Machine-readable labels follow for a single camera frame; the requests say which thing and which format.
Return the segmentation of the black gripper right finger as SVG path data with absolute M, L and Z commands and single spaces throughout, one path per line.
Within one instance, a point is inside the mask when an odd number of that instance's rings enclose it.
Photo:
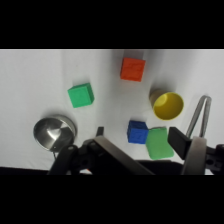
M 176 127 L 169 128 L 168 143 L 184 161 L 182 175 L 203 175 L 206 169 L 214 175 L 224 175 L 224 144 L 211 148 L 205 139 L 211 102 L 206 95 L 199 99 L 185 134 Z M 200 114 L 203 116 L 199 135 L 191 137 Z

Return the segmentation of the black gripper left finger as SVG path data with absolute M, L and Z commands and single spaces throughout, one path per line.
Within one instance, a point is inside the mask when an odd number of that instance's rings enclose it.
M 96 137 L 83 142 L 81 147 L 65 146 L 56 157 L 49 175 L 80 175 L 89 170 L 93 175 L 153 175 L 153 172 L 132 159 L 104 136 L 104 128 L 97 129 Z

